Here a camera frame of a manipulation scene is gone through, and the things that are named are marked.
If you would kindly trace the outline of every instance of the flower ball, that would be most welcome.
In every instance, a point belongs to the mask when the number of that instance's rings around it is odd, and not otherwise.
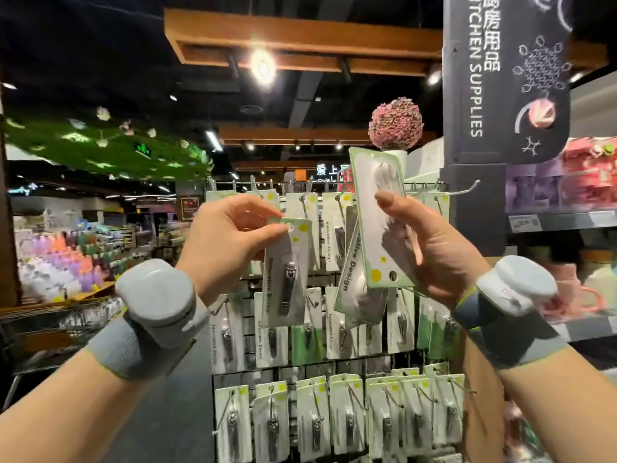
[[[409,149],[422,136],[422,114],[411,99],[399,97],[373,111],[368,136],[380,149]]]

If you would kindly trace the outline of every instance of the exit sign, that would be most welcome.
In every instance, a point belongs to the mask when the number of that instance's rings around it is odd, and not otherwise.
[[[135,151],[141,154],[143,157],[152,159],[152,149],[150,149],[143,143],[135,143]]]

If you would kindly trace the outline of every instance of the black ceiling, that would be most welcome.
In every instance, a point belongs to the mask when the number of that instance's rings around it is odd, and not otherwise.
[[[441,28],[443,18],[443,0],[0,0],[3,81],[18,87],[6,91],[7,113],[12,105],[101,105],[199,142],[208,121],[363,128],[377,105],[404,95],[419,104],[427,130],[442,130],[441,91],[422,78],[346,83],[337,73],[279,71],[265,92],[246,70],[236,79],[227,68],[181,65],[164,35],[164,6],[425,28]],[[575,0],[575,35],[613,53],[616,15],[617,0]],[[243,105],[263,112],[246,115]],[[279,159],[281,150],[231,150],[216,156],[214,173],[227,173],[230,160]]]

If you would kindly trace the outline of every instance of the shelf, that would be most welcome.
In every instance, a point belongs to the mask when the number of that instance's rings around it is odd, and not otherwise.
[[[95,291],[93,293],[79,293],[79,294],[73,295],[71,297],[71,300],[72,301],[84,301],[86,299],[90,299],[94,297],[95,295],[97,295],[98,293],[105,291],[106,289],[109,289],[110,287],[114,285],[115,285],[115,281],[104,281],[103,287],[100,288],[98,291]]]
[[[513,222],[523,221],[513,229]],[[508,233],[566,231],[572,229],[593,229],[600,227],[617,227],[617,212],[611,210],[594,210],[578,213],[551,213],[509,215],[506,220]]]
[[[617,334],[617,315],[594,315],[566,322],[551,322],[551,326],[567,342],[593,340]]]

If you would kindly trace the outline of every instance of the gray fabric sleeve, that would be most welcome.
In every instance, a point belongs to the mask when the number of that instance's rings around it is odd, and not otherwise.
[[[129,313],[114,319],[87,345],[105,368],[126,380],[146,380],[169,373],[188,348],[163,349]]]
[[[477,289],[458,304],[452,316],[496,369],[522,366],[568,345],[538,311],[510,317]]]

